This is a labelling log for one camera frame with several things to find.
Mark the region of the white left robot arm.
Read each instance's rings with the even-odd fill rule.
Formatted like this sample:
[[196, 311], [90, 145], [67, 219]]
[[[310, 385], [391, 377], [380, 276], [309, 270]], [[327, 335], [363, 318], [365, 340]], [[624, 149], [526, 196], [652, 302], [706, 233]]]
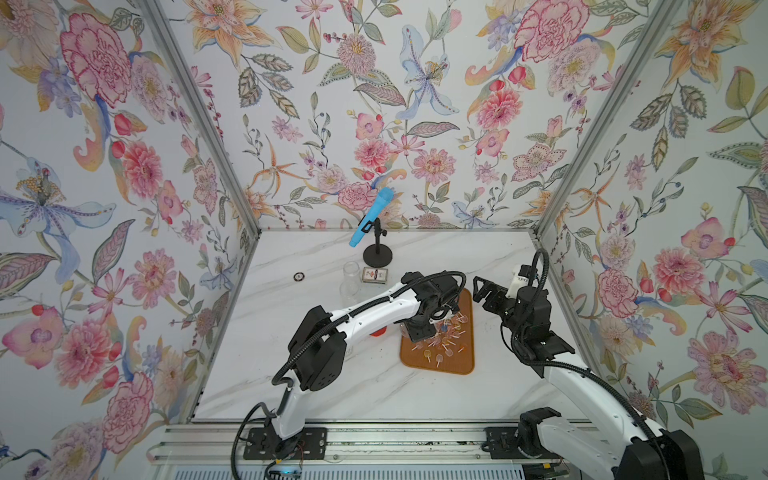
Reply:
[[391, 325], [403, 326], [413, 343], [434, 337], [438, 322], [460, 312], [465, 285], [466, 275], [459, 271], [408, 272], [392, 288], [357, 305], [310, 309], [289, 342], [288, 359], [272, 378], [274, 386], [286, 390], [268, 427], [281, 441], [298, 436], [308, 396], [340, 377], [349, 346]]

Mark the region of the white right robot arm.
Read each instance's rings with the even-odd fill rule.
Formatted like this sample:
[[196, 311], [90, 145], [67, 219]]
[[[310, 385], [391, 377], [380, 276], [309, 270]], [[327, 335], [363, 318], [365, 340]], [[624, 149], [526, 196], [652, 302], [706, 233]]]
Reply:
[[701, 479], [698, 445], [634, 408], [590, 370], [575, 349], [550, 328], [546, 290], [525, 285], [516, 294], [490, 280], [473, 280], [472, 298], [499, 317], [518, 361], [567, 397], [598, 431], [593, 436], [552, 407], [520, 415], [512, 444], [535, 459], [553, 455], [593, 479]]

